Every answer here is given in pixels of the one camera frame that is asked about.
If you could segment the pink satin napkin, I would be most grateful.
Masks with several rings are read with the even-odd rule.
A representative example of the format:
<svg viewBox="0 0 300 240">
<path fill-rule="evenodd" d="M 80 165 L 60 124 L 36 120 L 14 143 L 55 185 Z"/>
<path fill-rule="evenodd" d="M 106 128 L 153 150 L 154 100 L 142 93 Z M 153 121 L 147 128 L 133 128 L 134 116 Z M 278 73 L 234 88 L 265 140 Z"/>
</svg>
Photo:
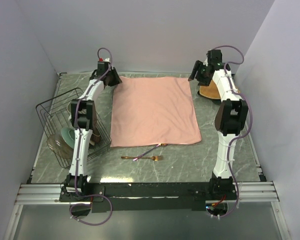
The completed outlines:
<svg viewBox="0 0 300 240">
<path fill-rule="evenodd" d="M 112 147 L 191 145 L 202 140 L 184 77 L 122 77 L 113 91 Z"/>
</svg>

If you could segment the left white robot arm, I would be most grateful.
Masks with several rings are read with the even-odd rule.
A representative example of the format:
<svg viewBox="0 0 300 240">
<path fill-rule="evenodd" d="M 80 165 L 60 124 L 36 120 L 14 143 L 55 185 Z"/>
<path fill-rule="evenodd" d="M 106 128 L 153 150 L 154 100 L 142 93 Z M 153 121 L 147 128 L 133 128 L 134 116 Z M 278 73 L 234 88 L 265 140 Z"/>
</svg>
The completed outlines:
<svg viewBox="0 0 300 240">
<path fill-rule="evenodd" d="M 115 86 L 122 81 L 110 59 L 99 59 L 97 69 L 90 78 L 83 94 L 71 101 L 71 124 L 74 128 L 74 148 L 69 173 L 63 184 L 63 192 L 78 201 L 89 195 L 87 161 L 90 140 L 98 131 L 96 100 L 107 86 Z"/>
</svg>

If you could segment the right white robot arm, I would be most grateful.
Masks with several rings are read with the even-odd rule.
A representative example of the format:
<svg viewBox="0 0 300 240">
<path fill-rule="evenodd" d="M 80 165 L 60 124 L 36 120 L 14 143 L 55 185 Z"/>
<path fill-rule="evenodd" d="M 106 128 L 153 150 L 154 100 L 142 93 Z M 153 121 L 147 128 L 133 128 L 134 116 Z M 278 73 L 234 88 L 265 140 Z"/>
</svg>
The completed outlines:
<svg viewBox="0 0 300 240">
<path fill-rule="evenodd" d="M 220 106 L 215 116 L 214 126 L 218 133 L 216 163 L 209 180 L 208 192 L 213 199 L 233 193 L 236 181 L 232 169 L 236 142 L 242 138 L 249 106 L 241 96 L 232 78 L 228 62 L 223 62 L 220 47 L 209 50 L 206 60 L 197 60 L 188 81 L 197 80 L 201 87 L 214 83 L 220 96 Z"/>
</svg>

